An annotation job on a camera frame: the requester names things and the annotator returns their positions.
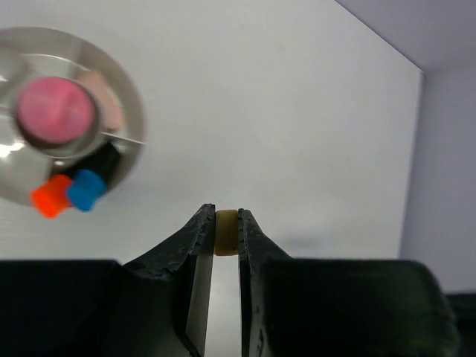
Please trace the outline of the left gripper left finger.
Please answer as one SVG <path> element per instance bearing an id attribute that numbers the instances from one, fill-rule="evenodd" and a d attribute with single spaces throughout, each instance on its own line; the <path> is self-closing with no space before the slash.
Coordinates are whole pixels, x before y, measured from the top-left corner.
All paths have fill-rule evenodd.
<path id="1" fill-rule="evenodd" d="M 203 356 L 216 209 L 134 260 L 1 262 L 3 356 Z"/>

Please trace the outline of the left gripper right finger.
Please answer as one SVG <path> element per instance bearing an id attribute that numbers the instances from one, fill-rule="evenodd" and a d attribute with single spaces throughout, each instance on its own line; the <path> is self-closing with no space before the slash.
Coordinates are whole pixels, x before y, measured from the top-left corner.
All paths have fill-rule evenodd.
<path id="1" fill-rule="evenodd" d="M 244 356 L 457 356 L 434 275 L 407 260 L 301 259 L 237 218 Z"/>

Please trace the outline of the small yellow sharpener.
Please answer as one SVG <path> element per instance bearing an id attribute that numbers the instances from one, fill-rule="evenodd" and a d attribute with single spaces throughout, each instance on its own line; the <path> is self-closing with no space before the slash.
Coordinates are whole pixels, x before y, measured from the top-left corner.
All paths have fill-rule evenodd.
<path id="1" fill-rule="evenodd" d="M 238 210 L 218 210 L 215 215 L 214 254 L 219 257 L 238 254 Z"/>

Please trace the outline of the blue highlighter cap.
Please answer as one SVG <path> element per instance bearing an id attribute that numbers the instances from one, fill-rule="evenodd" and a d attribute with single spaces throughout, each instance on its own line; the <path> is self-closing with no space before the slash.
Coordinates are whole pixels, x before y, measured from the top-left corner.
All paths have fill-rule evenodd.
<path id="1" fill-rule="evenodd" d="M 96 172 L 78 170 L 66 190 L 66 197 L 76 209 L 89 212 L 105 192 L 106 183 Z"/>

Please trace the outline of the blue tip black highlighter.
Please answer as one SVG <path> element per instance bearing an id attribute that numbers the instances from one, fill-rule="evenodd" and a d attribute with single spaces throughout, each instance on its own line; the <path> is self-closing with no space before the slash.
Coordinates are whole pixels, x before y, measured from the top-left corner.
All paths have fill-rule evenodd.
<path id="1" fill-rule="evenodd" d="M 122 154 L 115 145 L 107 141 L 79 162 L 73 181 L 65 192 L 71 205 L 82 212 L 92 210 L 107 191 L 121 158 Z"/>

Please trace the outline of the white round divided container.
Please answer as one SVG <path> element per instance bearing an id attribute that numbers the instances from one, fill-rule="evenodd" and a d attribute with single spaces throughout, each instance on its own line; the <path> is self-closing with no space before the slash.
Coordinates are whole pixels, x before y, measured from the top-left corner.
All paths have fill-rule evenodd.
<path id="1" fill-rule="evenodd" d="M 107 53 L 40 27 L 1 31 L 1 200 L 55 217 L 89 211 L 144 147 L 136 88 Z"/>

